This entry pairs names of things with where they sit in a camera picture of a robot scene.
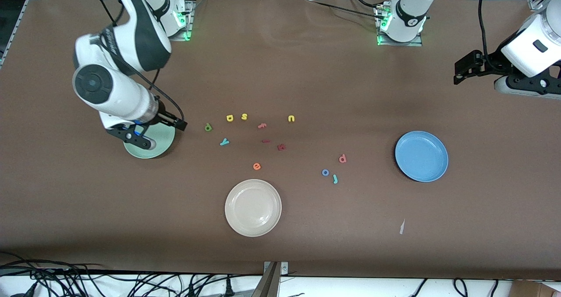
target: white plate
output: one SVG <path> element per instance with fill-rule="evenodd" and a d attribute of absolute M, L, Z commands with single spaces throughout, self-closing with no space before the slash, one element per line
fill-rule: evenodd
<path fill-rule="evenodd" d="M 142 131 L 142 127 L 135 125 L 135 131 L 140 133 Z M 150 125 L 144 136 L 156 142 L 156 147 L 154 147 L 154 149 L 146 150 L 128 143 L 124 144 L 124 148 L 128 151 L 128 153 L 136 158 L 155 158 L 166 152 L 166 150 L 168 150 L 168 148 L 172 145 L 175 137 L 175 128 L 169 127 L 166 124 L 157 123 L 155 125 Z"/>
<path fill-rule="evenodd" d="M 240 235 L 259 237 L 271 231 L 282 211 L 281 197 L 269 183 L 250 179 L 238 183 L 224 207 L 230 227 Z"/>

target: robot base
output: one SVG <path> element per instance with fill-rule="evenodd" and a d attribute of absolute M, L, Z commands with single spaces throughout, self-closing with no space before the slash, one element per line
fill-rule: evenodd
<path fill-rule="evenodd" d="M 384 4 L 377 5 L 377 7 L 373 9 L 374 15 L 384 17 L 384 19 L 376 19 L 377 44 L 391 46 L 423 46 L 421 33 L 417 34 L 417 36 L 415 36 L 415 38 L 409 42 L 397 42 L 392 40 L 383 30 L 381 30 L 381 27 L 385 25 L 384 23 L 389 19 L 389 16 L 387 15 L 389 10 L 389 1 L 384 2 Z"/>
<path fill-rule="evenodd" d="M 185 26 L 183 28 L 181 28 L 176 34 L 171 35 L 169 37 L 170 41 L 176 41 L 176 42 L 184 42 L 184 41 L 190 41 L 191 39 L 191 32 L 193 31 L 193 22 L 195 21 L 195 6 L 196 6 L 196 1 L 195 0 L 184 0 L 185 3 L 184 4 L 184 11 L 187 12 L 187 14 L 185 16 L 181 16 L 180 18 L 184 18 L 184 22 L 185 22 Z"/>
<path fill-rule="evenodd" d="M 142 131 L 142 128 L 140 127 L 137 127 L 137 129 L 138 131 Z M 136 147 L 133 144 L 127 143 L 124 143 L 124 148 L 128 151 L 128 153 L 136 158 L 156 158 L 166 152 L 172 145 L 175 138 L 175 131 L 176 129 L 174 127 L 169 127 L 168 125 L 164 125 L 162 123 L 150 125 L 150 127 L 148 127 L 148 130 L 146 130 L 144 137 L 149 138 L 150 141 L 153 142 L 153 144 L 156 144 L 153 149 L 142 149 L 140 147 Z"/>

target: robotic arm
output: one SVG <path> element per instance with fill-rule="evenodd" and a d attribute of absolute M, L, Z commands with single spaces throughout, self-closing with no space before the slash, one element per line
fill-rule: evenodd
<path fill-rule="evenodd" d="M 172 37 L 187 24 L 185 0 L 146 0 L 152 8 L 152 14 L 156 21 L 162 24 L 167 37 Z"/>
<path fill-rule="evenodd" d="M 144 137 L 150 125 L 163 123 L 184 131 L 187 123 L 129 76 L 163 68 L 171 55 L 170 40 L 147 0 L 121 2 L 130 16 L 127 23 L 76 40 L 72 85 L 80 99 L 99 111 L 107 133 L 141 149 L 154 149 L 156 142 Z M 135 132 L 136 125 L 141 133 Z"/>
<path fill-rule="evenodd" d="M 465 78 L 501 75 L 495 90 L 515 95 L 561 99 L 561 77 L 552 77 L 550 66 L 561 68 L 561 0 L 531 15 L 488 57 L 475 50 L 455 63 L 454 84 Z"/>
<path fill-rule="evenodd" d="M 383 13 L 385 22 L 380 30 L 396 42 L 412 41 L 426 21 L 426 12 L 434 0 L 390 0 L 384 2 L 387 11 Z"/>

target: brown paper tabletop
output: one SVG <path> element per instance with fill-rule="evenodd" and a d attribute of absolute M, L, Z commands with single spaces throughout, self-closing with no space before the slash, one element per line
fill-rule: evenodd
<path fill-rule="evenodd" d="M 100 3 L 31 1 L 0 70 L 0 248 L 111 269 L 289 261 L 297 275 L 561 279 L 561 102 L 502 95 L 496 77 L 454 86 L 454 62 L 481 48 L 477 1 L 436 0 L 429 13 L 423 47 L 403 48 L 377 46 L 369 17 L 307 0 L 205 0 L 156 83 L 188 128 L 142 160 L 72 91 L 74 41 L 109 23 Z M 525 1 L 485 1 L 490 51 L 528 15 Z M 395 164 L 414 130 L 449 153 L 433 183 Z M 224 216 L 250 178 L 282 199 L 263 237 Z"/>

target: light green plate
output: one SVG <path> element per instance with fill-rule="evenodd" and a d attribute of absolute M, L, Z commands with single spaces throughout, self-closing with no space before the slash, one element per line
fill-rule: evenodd
<path fill-rule="evenodd" d="M 142 131 L 142 127 L 136 126 L 135 131 L 140 133 Z M 148 127 L 144 136 L 156 142 L 156 147 L 154 149 L 146 150 L 136 147 L 133 144 L 124 144 L 124 148 L 128 151 L 128 153 L 136 158 L 150 159 L 158 157 L 162 153 L 166 152 L 166 150 L 168 150 L 174 142 L 175 128 L 162 123 L 157 123 L 156 125 Z"/>

